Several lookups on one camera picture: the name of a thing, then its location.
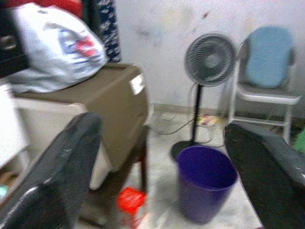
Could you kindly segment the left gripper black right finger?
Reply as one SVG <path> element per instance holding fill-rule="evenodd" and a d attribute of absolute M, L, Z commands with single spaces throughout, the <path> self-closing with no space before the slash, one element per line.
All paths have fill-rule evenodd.
<path fill-rule="evenodd" d="M 230 123 L 225 148 L 265 229 L 305 227 L 305 156 L 253 124 Z"/>

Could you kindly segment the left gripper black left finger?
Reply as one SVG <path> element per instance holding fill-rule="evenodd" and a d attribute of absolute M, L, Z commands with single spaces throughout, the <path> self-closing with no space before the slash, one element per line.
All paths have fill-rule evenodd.
<path fill-rule="evenodd" d="M 75 116 L 0 206 L 2 229 L 72 229 L 89 190 L 102 119 Z"/>

